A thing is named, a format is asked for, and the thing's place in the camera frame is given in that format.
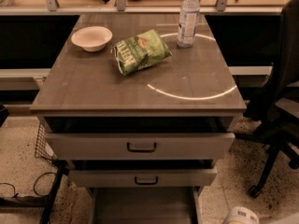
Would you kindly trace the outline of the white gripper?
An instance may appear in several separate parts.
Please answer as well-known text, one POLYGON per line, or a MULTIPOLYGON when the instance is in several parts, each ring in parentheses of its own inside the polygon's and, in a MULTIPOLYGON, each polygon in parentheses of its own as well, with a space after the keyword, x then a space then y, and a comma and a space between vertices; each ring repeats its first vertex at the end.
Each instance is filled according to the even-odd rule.
POLYGON ((248 208, 235 206, 228 212, 222 224, 259 224, 259 219, 248 208))

